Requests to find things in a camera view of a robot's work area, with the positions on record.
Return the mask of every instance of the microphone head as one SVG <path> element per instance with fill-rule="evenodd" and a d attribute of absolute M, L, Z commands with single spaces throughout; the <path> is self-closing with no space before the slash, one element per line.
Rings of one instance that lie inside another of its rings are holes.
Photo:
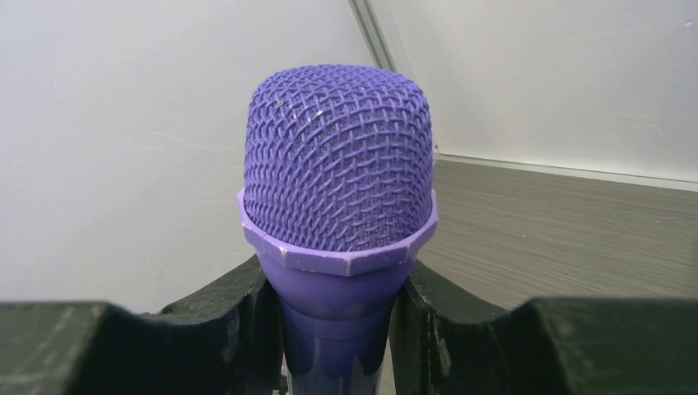
<path fill-rule="evenodd" d="M 431 183 L 429 105 L 405 76 L 306 66 L 254 92 L 243 203 L 273 238 L 335 252 L 397 243 L 430 218 Z"/>

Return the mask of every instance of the purple microphone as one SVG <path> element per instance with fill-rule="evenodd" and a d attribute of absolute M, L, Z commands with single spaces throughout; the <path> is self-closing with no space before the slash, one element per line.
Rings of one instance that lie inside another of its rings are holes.
<path fill-rule="evenodd" d="M 431 180 L 429 105 L 400 74 L 298 67 L 254 92 L 238 204 L 294 395 L 375 393 L 395 295 L 438 221 Z"/>

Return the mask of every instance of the white wall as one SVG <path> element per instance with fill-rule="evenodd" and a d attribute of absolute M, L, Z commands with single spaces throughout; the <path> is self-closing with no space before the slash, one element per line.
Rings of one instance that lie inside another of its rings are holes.
<path fill-rule="evenodd" d="M 345 0 L 0 2 L 0 300 L 155 311 L 247 259 L 267 75 L 371 64 Z"/>
<path fill-rule="evenodd" d="M 374 0 L 444 154 L 698 182 L 695 0 Z"/>

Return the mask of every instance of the gray table surface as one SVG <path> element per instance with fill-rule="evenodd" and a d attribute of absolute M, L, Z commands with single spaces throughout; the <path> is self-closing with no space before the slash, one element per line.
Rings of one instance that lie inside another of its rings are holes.
<path fill-rule="evenodd" d="M 536 295 L 698 296 L 698 193 L 440 161 L 420 258 L 508 309 Z M 380 394 L 395 394 L 386 351 Z"/>

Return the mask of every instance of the dark object at edge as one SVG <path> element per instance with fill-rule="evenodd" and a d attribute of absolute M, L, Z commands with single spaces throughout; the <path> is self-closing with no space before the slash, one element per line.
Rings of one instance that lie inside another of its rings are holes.
<path fill-rule="evenodd" d="M 390 328 L 399 395 L 698 393 L 698 303 L 544 298 L 513 312 L 421 263 Z M 270 394 L 277 297 L 256 257 L 159 314 L 0 304 L 0 394 Z"/>

